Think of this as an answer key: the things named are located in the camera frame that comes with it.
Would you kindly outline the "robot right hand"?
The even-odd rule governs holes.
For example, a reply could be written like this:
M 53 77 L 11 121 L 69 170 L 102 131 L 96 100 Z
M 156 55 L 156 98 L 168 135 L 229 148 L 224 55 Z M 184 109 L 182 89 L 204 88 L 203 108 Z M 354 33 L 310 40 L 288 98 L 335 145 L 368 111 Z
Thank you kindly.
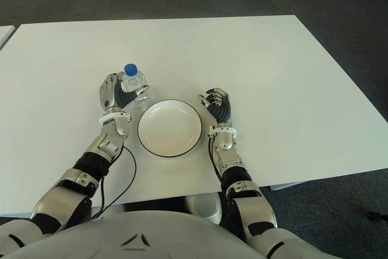
M 223 89 L 216 87 L 206 91 L 206 96 L 198 95 L 200 103 L 219 123 L 231 122 L 231 106 L 229 95 Z

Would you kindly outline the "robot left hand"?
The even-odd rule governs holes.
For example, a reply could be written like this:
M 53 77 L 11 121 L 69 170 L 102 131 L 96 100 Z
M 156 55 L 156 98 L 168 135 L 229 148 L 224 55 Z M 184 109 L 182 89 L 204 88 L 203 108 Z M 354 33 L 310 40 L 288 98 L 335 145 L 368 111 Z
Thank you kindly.
M 149 90 L 149 85 L 138 86 L 135 90 L 126 92 L 122 89 L 124 72 L 107 75 L 99 88 L 101 107 L 105 112 L 109 109 L 124 109 L 137 97 Z

